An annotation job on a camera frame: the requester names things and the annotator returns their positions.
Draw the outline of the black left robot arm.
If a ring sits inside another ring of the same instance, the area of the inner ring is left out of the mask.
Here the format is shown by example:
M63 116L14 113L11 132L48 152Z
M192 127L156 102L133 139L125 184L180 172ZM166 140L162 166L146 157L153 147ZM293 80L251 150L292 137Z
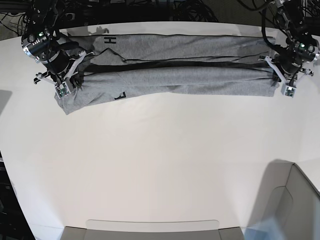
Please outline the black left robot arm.
M266 12L269 5L275 5L277 29L285 32L286 47L273 44L266 35ZM320 57L320 44L312 37L305 22L300 4L294 0L266 0L259 7L261 13L261 33L269 48L277 53L275 58L265 58L278 78L287 88L293 89L298 82L298 74L312 75L304 64L314 63Z

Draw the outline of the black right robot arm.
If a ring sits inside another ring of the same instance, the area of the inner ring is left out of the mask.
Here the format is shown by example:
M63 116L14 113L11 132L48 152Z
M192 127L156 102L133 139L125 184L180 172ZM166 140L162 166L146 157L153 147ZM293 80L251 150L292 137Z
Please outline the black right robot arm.
M46 72L37 73L34 84L46 81L54 85L56 94L66 96L79 85L74 76L78 74L78 65L86 56L81 50L70 56L69 51L81 47L75 41L63 40L58 23L67 9L64 0L35 0L28 13L29 22L21 37L23 52L46 67Z

